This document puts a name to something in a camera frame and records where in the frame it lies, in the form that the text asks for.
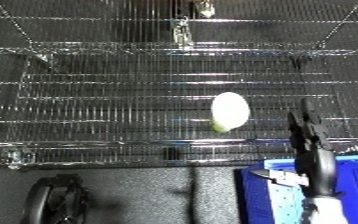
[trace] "white ball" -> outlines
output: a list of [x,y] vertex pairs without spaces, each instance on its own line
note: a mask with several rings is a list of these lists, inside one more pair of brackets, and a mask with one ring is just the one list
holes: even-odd
[[226,92],[212,102],[213,128],[217,132],[228,132],[248,121],[250,109],[247,101],[237,93]]

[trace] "black floor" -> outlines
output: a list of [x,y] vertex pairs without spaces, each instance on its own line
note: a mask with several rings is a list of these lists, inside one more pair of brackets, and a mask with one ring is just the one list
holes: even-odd
[[[198,168],[194,204],[196,223],[241,223],[234,170],[240,167]],[[187,224],[190,170],[94,169],[22,173],[0,168],[0,223],[19,223],[30,187],[41,177],[78,173],[93,195],[91,224]]]

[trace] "wire grid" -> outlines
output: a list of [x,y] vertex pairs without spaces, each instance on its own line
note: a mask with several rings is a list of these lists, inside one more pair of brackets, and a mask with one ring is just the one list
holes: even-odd
[[[190,20],[188,51],[172,42],[172,4],[0,0],[0,153],[29,152],[19,165],[288,158],[286,114],[304,97],[336,150],[358,142],[358,12],[316,48],[358,2],[217,1],[216,18]],[[222,135],[210,105],[227,91],[251,119]]]

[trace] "black handle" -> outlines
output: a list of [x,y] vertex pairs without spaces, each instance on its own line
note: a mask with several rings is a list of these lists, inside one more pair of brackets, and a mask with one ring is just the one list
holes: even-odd
[[35,184],[27,196],[20,224],[45,224],[44,210],[51,191],[50,186]]

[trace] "blue container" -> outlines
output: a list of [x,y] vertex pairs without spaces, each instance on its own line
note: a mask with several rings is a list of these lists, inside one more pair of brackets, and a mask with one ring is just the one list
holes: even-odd
[[[337,167],[344,214],[349,224],[358,224],[358,156],[337,157]],[[250,173],[255,169],[294,170],[294,160],[266,160],[242,170],[249,223],[299,224],[304,199],[300,187],[273,184]]]

